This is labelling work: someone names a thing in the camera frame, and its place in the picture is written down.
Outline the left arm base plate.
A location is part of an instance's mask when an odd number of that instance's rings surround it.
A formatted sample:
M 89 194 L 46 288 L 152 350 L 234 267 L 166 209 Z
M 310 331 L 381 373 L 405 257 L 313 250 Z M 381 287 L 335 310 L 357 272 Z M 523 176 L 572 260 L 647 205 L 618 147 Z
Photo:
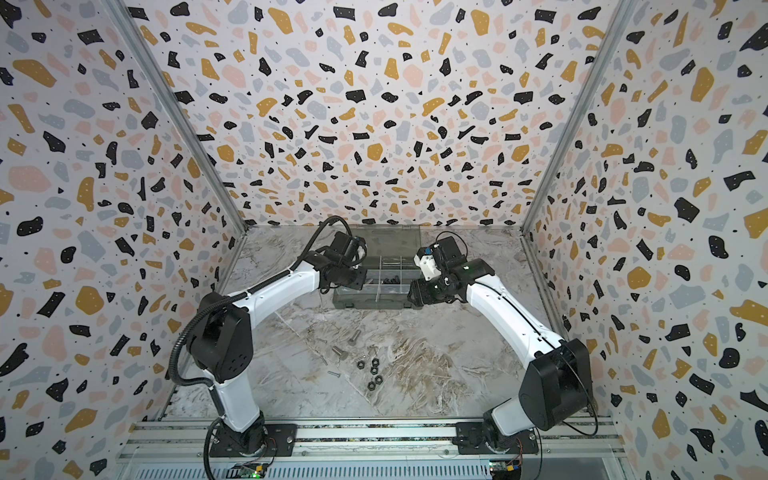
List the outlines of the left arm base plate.
M 273 458 L 290 457 L 293 453 L 298 426 L 296 424 L 266 424 L 236 432 L 224 424 L 214 434 L 209 455 L 213 458 Z

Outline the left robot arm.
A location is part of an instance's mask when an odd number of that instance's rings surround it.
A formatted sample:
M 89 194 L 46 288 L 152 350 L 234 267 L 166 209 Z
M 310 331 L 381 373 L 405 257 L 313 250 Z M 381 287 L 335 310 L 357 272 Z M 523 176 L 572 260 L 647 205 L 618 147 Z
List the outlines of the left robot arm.
M 178 386 L 205 386 L 218 414 L 212 433 L 235 453 L 260 454 L 270 443 L 250 386 L 253 330 L 305 294 L 333 287 L 362 289 L 366 257 L 362 237 L 337 231 L 329 245 L 305 248 L 289 268 L 239 292 L 203 298 L 172 349 L 169 377 Z

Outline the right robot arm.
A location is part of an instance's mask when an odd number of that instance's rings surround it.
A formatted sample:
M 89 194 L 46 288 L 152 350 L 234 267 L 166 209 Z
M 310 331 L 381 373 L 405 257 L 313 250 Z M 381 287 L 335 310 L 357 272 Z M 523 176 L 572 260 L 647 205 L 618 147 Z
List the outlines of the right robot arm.
M 422 277 L 411 282 L 409 302 L 416 307 L 469 304 L 490 321 L 525 368 L 517 395 L 483 414 L 488 448 L 505 452 L 522 432 L 548 431 L 586 408 L 596 412 L 587 347 L 564 340 L 539 321 L 487 262 L 468 259 L 455 239 L 446 237 L 420 248 L 414 263 Z

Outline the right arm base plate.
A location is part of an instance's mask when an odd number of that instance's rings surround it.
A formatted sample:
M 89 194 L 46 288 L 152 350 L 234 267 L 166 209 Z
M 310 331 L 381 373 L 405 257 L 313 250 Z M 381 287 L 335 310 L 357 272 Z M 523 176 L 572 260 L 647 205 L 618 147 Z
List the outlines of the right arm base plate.
M 518 455 L 539 452 L 537 436 L 533 430 L 515 435 L 503 435 L 491 422 L 458 422 L 452 444 L 461 455 Z

